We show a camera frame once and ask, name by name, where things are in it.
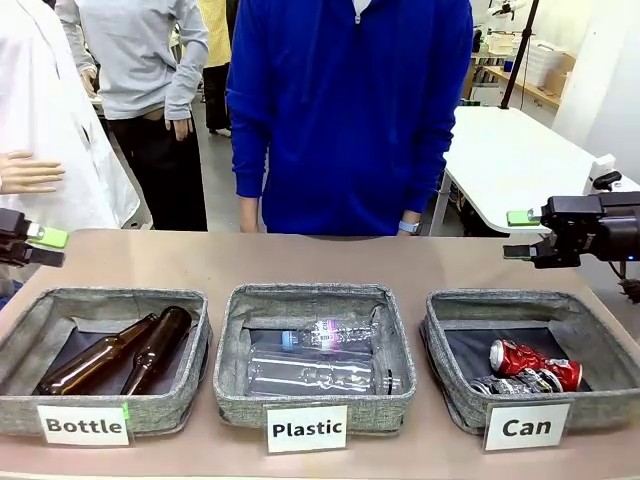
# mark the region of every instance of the red can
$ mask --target red can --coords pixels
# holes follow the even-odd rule
[[[502,375],[513,376],[525,368],[548,370],[553,373],[565,392],[575,392],[582,381],[582,365],[564,359],[553,359],[526,345],[511,340],[496,340],[489,353],[491,368]]]

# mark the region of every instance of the person in blue hoodie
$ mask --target person in blue hoodie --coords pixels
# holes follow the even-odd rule
[[[241,0],[227,93],[241,230],[259,231],[262,197],[270,233],[414,233],[472,26],[469,0]]]

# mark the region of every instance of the yellow garment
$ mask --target yellow garment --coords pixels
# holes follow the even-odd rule
[[[229,28],[225,0],[200,0],[202,20],[209,29],[209,60],[207,67],[218,67],[231,61]]]

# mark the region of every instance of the bin containing cans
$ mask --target bin containing cans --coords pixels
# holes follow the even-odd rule
[[[484,432],[490,404],[568,401],[570,430],[623,426],[640,406],[640,349],[572,295],[435,292],[420,332],[451,418],[468,433]]]
[[[268,408],[347,405],[351,434],[396,434],[415,392],[392,293],[377,285],[243,285],[214,371],[222,419],[264,428]]]
[[[38,435],[38,406],[122,407],[129,431],[186,423],[208,360],[204,295],[59,288],[42,293],[0,342],[0,433]]]

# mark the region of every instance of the black pole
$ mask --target black pole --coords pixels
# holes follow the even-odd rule
[[[536,18],[536,12],[538,11],[539,3],[540,0],[533,0],[533,3],[531,4],[531,11],[529,12],[527,26],[524,27],[524,30],[522,31],[522,41],[520,42],[520,48],[518,48],[516,61],[513,62],[513,69],[511,70],[511,75],[509,76],[509,83],[507,83],[507,90],[504,92],[504,97],[502,98],[502,103],[500,104],[500,108],[502,110],[507,110],[509,108],[509,100],[511,100],[513,87],[515,87],[516,85],[516,79],[518,78],[520,65],[522,64],[522,59],[524,58],[524,52],[527,49],[527,43],[529,42],[531,34],[533,33],[533,21]]]

